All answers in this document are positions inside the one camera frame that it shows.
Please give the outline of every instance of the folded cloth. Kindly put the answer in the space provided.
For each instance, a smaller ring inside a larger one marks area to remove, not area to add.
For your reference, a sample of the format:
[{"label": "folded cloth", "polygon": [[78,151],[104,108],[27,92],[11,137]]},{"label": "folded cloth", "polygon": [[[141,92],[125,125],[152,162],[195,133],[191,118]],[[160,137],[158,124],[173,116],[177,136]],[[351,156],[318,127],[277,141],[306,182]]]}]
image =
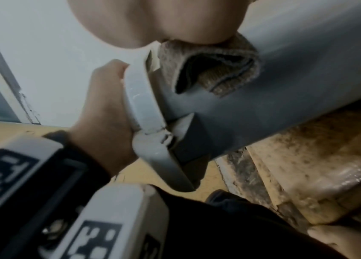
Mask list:
[{"label": "folded cloth", "polygon": [[176,93],[195,83],[216,96],[234,92],[259,76],[259,53],[241,34],[215,45],[166,41],[158,57],[163,77]]}]

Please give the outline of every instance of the yellow floor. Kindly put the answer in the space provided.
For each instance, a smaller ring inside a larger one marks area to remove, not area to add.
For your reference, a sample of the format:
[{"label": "yellow floor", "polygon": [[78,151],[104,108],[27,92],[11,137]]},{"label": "yellow floor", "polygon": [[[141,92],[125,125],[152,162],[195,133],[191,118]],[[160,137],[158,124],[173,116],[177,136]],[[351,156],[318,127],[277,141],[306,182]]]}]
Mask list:
[{"label": "yellow floor", "polygon": [[[0,122],[0,142],[17,134],[41,136],[59,129],[63,128]],[[169,193],[198,201],[204,201],[211,192],[217,189],[227,190],[215,162],[209,163],[205,178],[202,180],[199,189],[195,192],[182,193],[173,191],[144,161],[140,159],[124,169],[118,175],[116,181],[125,183],[150,183]]]}]

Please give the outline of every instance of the person's left hand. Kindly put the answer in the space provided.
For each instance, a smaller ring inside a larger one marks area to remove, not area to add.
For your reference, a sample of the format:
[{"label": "person's left hand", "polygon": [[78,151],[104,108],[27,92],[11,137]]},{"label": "person's left hand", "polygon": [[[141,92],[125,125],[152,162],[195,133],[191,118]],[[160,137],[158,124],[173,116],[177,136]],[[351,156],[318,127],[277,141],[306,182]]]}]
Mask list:
[{"label": "person's left hand", "polygon": [[94,70],[72,143],[92,156],[113,177],[136,160],[132,130],[123,104],[122,79],[128,64],[112,60]]}]

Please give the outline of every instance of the gray cloth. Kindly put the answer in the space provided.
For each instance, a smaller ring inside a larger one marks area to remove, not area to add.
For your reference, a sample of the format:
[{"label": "gray cloth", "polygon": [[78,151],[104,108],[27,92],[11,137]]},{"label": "gray cloth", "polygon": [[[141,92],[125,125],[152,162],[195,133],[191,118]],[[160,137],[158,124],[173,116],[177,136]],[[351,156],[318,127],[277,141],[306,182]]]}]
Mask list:
[{"label": "gray cloth", "polygon": [[176,93],[199,83],[223,97],[250,83],[261,70],[259,53],[239,33],[216,45],[166,41],[158,57],[163,76]]}]

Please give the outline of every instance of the black pants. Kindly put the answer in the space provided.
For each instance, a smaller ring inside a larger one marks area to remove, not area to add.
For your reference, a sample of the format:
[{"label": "black pants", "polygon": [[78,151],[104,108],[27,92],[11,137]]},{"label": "black pants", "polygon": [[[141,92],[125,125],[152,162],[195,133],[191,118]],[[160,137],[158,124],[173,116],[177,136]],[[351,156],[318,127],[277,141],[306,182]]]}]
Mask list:
[{"label": "black pants", "polygon": [[202,203],[157,190],[169,208],[163,258],[345,258],[231,193],[218,190]]}]

